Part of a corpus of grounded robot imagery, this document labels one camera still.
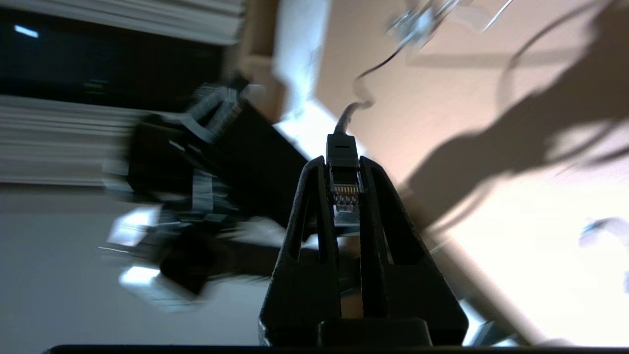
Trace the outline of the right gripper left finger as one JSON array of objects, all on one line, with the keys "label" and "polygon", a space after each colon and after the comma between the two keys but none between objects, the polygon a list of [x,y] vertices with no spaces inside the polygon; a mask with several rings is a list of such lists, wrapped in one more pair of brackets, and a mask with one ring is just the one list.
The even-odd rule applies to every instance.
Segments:
[{"label": "right gripper left finger", "polygon": [[[302,170],[285,241],[259,314],[259,342],[265,347],[314,347],[321,322],[340,317],[339,247],[328,204],[322,156]],[[317,258],[299,260],[310,215],[316,218]]]}]

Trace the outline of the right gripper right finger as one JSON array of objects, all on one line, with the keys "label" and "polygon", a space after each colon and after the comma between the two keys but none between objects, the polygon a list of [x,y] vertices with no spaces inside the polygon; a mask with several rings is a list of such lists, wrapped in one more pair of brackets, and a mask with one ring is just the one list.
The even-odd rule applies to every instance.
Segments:
[{"label": "right gripper right finger", "polygon": [[436,266],[389,179],[361,159],[363,312],[386,320],[425,321],[434,345],[461,345],[469,321]]}]

